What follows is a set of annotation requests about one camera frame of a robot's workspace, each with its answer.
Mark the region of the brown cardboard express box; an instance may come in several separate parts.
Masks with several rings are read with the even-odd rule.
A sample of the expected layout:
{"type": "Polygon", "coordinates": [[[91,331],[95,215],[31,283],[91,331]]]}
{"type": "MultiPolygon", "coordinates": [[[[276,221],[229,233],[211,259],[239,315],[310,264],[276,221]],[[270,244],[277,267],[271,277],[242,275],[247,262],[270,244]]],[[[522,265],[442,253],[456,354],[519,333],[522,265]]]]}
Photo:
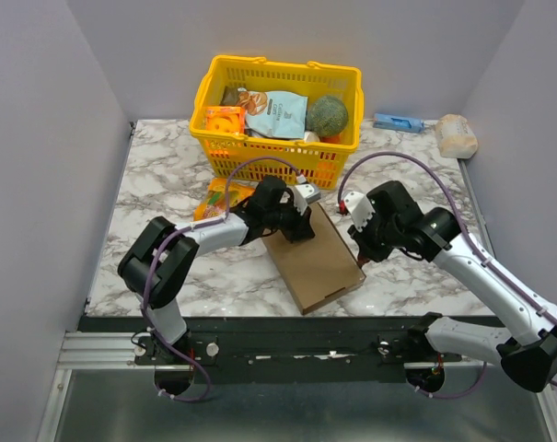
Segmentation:
{"type": "Polygon", "coordinates": [[[307,315],[360,287],[366,275],[321,204],[311,205],[315,237],[291,243],[276,233],[263,240],[299,312],[307,315]]]}

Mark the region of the red black utility knife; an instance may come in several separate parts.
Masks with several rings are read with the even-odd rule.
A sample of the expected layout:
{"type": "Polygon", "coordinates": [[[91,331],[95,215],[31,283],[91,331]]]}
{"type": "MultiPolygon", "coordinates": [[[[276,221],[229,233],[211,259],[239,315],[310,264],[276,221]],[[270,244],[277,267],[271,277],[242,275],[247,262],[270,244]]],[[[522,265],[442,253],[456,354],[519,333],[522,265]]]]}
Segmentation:
{"type": "Polygon", "coordinates": [[[357,266],[359,269],[363,269],[364,266],[369,262],[369,259],[363,256],[357,257],[357,266]]]}

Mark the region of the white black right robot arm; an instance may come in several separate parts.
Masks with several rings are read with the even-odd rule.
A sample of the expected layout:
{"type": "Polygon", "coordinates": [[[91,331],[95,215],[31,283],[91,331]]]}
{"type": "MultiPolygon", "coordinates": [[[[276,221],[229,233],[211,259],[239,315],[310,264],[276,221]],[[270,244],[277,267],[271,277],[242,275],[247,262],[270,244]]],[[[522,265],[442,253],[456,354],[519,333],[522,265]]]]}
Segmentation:
{"type": "Polygon", "coordinates": [[[383,262],[398,250],[431,262],[467,287],[500,320],[480,326],[430,314],[407,338],[420,361],[457,354],[499,366],[519,387],[541,392],[557,374],[557,305],[518,280],[443,207],[423,212],[402,183],[387,181],[368,193],[348,192],[341,210],[358,261],[383,262]]]}

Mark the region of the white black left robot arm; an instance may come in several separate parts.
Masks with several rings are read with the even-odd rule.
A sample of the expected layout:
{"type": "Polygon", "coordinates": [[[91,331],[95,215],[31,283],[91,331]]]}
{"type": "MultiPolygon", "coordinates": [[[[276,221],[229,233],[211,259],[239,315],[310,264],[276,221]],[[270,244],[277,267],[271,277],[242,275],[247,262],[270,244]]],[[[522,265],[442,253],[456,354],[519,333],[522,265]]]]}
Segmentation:
{"type": "Polygon", "coordinates": [[[315,237],[311,205],[318,187],[304,177],[289,187],[274,176],[227,213],[175,225],[153,218],[118,265],[118,275],[141,303],[142,315],[157,340],[156,352],[169,364],[188,357],[189,331],[176,296],[195,259],[213,251],[241,247],[280,232],[293,243],[315,237]]]}

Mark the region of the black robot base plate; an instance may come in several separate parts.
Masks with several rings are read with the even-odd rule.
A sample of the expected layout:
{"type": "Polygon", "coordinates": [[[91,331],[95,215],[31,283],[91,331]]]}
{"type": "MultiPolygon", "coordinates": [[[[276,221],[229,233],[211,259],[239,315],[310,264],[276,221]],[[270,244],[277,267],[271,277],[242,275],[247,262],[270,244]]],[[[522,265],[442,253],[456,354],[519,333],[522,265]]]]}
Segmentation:
{"type": "Polygon", "coordinates": [[[198,318],[180,350],[214,385],[404,382],[411,363],[441,357],[417,335],[419,317],[198,318]]]}

